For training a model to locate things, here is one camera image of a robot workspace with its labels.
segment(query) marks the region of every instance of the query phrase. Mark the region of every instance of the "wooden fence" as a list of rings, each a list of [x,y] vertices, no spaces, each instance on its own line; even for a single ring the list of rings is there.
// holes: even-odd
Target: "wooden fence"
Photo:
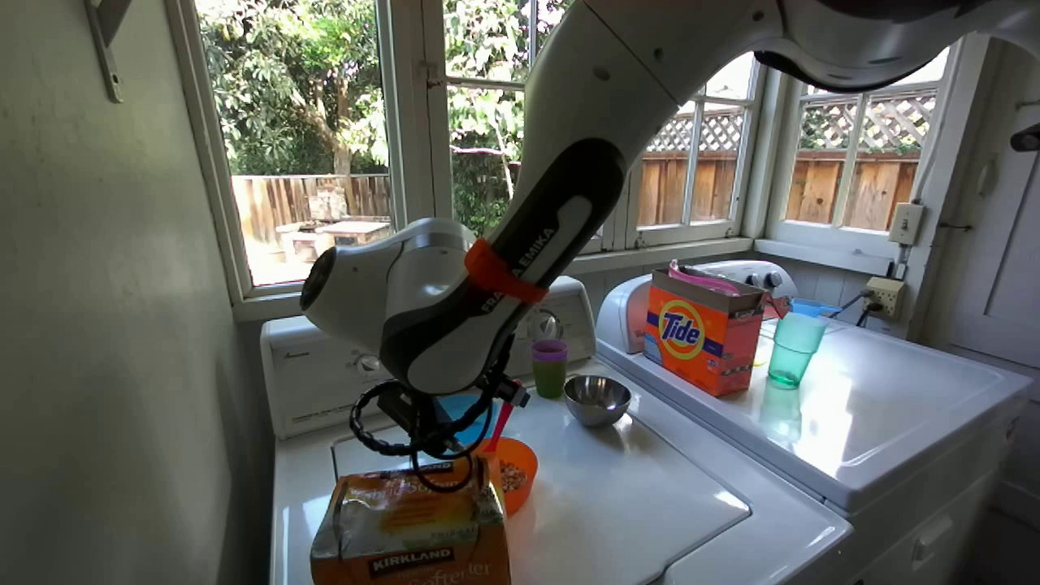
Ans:
[[[911,157],[858,157],[850,191],[845,228],[886,231],[898,202],[911,200],[918,158]],[[841,179],[841,153],[804,153],[788,191],[791,221],[824,221],[837,215]],[[677,223],[684,215],[686,157],[644,157],[639,223]],[[694,221],[728,218],[736,191],[736,157],[699,153]]]
[[[244,237],[277,241],[277,228],[348,215],[390,218],[390,179],[371,177],[234,177]]]

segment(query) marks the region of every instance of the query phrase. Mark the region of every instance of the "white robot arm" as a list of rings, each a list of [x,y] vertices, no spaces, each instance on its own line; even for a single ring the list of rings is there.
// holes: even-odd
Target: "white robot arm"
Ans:
[[[637,153],[725,62],[756,51],[804,81],[866,91],[967,34],[1040,58],[1040,5],[577,0],[530,81],[525,200],[500,231],[466,250],[452,221],[420,221],[374,248],[334,248],[312,267],[301,308],[409,389],[468,389],[609,218]]]

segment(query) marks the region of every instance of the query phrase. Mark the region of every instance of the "orange detergent box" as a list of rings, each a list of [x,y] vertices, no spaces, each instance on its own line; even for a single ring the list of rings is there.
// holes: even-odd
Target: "orange detergent box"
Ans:
[[[456,484],[462,469],[433,470],[429,481]],[[344,476],[312,540],[312,578],[316,585],[506,585],[504,505],[486,479],[439,493],[416,470]]]
[[[728,396],[750,385],[762,291],[697,269],[661,269],[651,284],[648,323],[637,327],[651,360],[694,386]]]

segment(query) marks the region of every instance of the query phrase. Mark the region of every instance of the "stainless steel bowl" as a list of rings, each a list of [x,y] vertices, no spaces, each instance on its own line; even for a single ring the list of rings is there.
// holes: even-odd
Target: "stainless steel bowl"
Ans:
[[[631,389],[611,377],[573,377],[561,399],[581,425],[615,425],[631,404]]]

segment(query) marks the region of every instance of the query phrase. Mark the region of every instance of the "laundry room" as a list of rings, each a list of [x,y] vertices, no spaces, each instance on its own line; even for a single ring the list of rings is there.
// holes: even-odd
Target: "laundry room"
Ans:
[[[334,581],[474,430],[500,543],[350,578],[1040,581],[1033,0],[4,10],[0,581]]]

